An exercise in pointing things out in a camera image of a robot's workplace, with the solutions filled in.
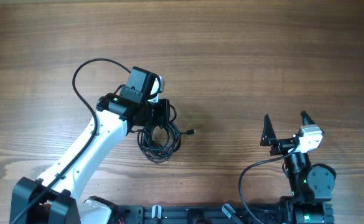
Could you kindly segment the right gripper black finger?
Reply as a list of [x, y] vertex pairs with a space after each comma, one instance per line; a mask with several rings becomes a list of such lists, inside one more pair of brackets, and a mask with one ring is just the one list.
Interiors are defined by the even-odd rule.
[[274, 132], [271, 120], [268, 114], [264, 116], [263, 133], [260, 140], [261, 146], [272, 146], [277, 143], [276, 134]]
[[314, 125], [315, 122], [310, 118], [306, 111], [301, 111], [302, 124], [306, 125]]

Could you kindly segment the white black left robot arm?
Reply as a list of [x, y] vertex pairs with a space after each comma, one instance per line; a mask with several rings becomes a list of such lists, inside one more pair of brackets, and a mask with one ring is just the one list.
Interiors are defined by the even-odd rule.
[[164, 125], [169, 102], [160, 99], [161, 76], [133, 67], [117, 93], [102, 96], [89, 125], [66, 153], [36, 180], [23, 177], [14, 186], [11, 223], [117, 223], [114, 203], [100, 197], [79, 199], [107, 154], [134, 126]]

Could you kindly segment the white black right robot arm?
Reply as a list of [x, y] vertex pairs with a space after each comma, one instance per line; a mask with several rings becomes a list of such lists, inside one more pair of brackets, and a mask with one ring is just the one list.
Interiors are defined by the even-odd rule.
[[324, 132], [305, 111], [301, 112], [301, 117], [298, 133], [291, 138], [278, 139], [270, 117], [264, 116], [260, 145], [269, 146], [270, 155], [283, 157], [283, 171], [292, 194], [280, 198], [275, 220], [279, 223], [334, 223], [334, 211], [329, 202], [336, 171], [325, 164], [312, 164], [309, 159], [309, 152], [320, 146]]

